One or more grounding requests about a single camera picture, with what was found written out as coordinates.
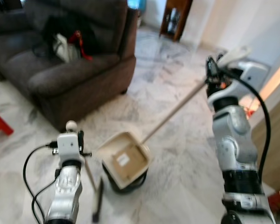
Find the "brown sofa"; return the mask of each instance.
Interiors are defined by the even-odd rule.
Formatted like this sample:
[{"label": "brown sofa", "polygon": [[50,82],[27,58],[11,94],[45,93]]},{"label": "brown sofa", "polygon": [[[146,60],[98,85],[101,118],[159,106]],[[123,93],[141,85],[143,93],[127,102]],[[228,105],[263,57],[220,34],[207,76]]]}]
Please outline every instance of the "brown sofa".
[{"label": "brown sofa", "polygon": [[[102,47],[92,61],[36,57],[31,47],[50,15],[86,16]],[[126,92],[134,73],[137,11],[126,0],[29,0],[0,14],[0,73],[58,130]]]}]

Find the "red strap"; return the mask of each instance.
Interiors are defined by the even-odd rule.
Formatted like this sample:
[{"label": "red strap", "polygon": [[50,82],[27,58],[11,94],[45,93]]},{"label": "red strap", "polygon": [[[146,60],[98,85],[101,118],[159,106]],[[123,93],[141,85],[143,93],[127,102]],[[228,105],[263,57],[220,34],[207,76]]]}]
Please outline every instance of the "red strap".
[{"label": "red strap", "polygon": [[79,30],[77,30],[73,36],[71,36],[68,39],[68,43],[74,43],[77,40],[79,40],[79,45],[80,45],[80,50],[81,50],[81,54],[83,56],[83,58],[87,59],[87,60],[92,60],[92,56],[85,54],[84,48],[83,48],[83,39],[82,39],[82,34]]}]

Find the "white bag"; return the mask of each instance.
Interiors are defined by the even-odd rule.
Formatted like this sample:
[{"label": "white bag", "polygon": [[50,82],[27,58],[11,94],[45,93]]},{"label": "white bag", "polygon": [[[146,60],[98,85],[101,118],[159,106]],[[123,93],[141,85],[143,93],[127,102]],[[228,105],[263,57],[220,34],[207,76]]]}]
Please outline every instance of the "white bag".
[{"label": "white bag", "polygon": [[56,35],[53,49],[55,49],[56,55],[66,63],[81,57],[80,49],[76,48],[74,44],[67,43],[67,39],[61,34]]}]

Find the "white marble floor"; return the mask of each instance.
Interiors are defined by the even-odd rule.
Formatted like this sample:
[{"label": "white marble floor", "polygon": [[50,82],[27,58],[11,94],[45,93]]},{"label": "white marble floor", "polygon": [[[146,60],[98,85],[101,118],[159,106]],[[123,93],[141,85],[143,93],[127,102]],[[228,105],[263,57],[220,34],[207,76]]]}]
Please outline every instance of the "white marble floor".
[{"label": "white marble floor", "polygon": [[[102,175],[105,181],[101,224],[220,223],[224,213],[223,180],[205,91],[148,142],[155,159],[147,181],[132,194],[116,195],[95,157],[100,144],[117,132],[132,130],[144,137],[203,78],[209,53],[139,30],[137,66],[128,93],[79,122],[85,132],[85,149],[94,153],[88,160],[91,169],[97,179]],[[0,133],[0,224],[36,223],[31,197],[22,180],[22,167],[31,150],[55,139],[58,132],[6,81],[0,83],[0,116],[15,130],[10,137]],[[57,162],[49,150],[33,156],[27,175],[34,192],[54,178]],[[77,224],[88,224],[93,191],[84,170],[82,182]],[[52,194],[49,189],[40,196],[45,210]]]}]

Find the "black wire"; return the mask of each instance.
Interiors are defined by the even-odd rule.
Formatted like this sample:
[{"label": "black wire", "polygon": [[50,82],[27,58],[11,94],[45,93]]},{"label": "black wire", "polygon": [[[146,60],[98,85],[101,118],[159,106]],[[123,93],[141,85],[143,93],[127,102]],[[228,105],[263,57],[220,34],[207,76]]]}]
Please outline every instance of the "black wire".
[{"label": "black wire", "polygon": [[[34,150],[28,155],[28,157],[26,158],[25,163],[24,163],[24,167],[23,167],[23,179],[24,179],[25,185],[26,185],[26,187],[27,187],[27,189],[28,189],[30,195],[32,196],[32,198],[34,197],[34,194],[33,194],[32,190],[31,190],[31,188],[29,187],[29,184],[27,183],[27,179],[26,179],[26,168],[27,168],[28,161],[29,161],[30,157],[32,156],[32,154],[35,153],[37,150],[42,149],[42,148],[46,148],[46,145],[39,146],[39,147],[37,147],[36,149],[34,149]],[[45,215],[44,215],[43,209],[42,209],[41,205],[39,204],[39,202],[38,202],[37,200],[36,200],[36,204],[37,204],[39,210],[41,211],[42,218],[44,219],[44,218],[45,218]]]},{"label": "black wire", "polygon": [[267,110],[266,104],[261,98],[261,96],[258,94],[258,92],[247,82],[244,80],[240,79],[238,76],[234,75],[232,72],[228,71],[227,69],[220,69],[224,74],[226,74],[228,77],[237,80],[239,83],[247,87],[258,99],[260,102],[260,105],[262,107],[263,113],[265,115],[265,121],[266,121],[266,141],[265,141],[265,146],[261,155],[260,163],[259,163],[259,169],[258,169],[258,176],[259,180],[261,182],[262,180],[262,172],[263,172],[263,167],[265,165],[266,161],[266,155],[270,146],[270,140],[271,140],[271,121],[270,121],[270,114]]},{"label": "black wire", "polygon": [[55,180],[53,180],[51,183],[49,183],[46,187],[44,187],[43,189],[41,189],[32,199],[32,203],[31,203],[31,208],[32,208],[32,213],[35,217],[35,219],[37,220],[38,222],[38,217],[37,217],[37,214],[35,212],[35,209],[34,209],[34,205],[35,205],[35,202],[37,200],[37,196],[39,196],[39,194],[41,194],[43,191],[45,191],[47,188],[49,188],[53,183],[55,183]]}]

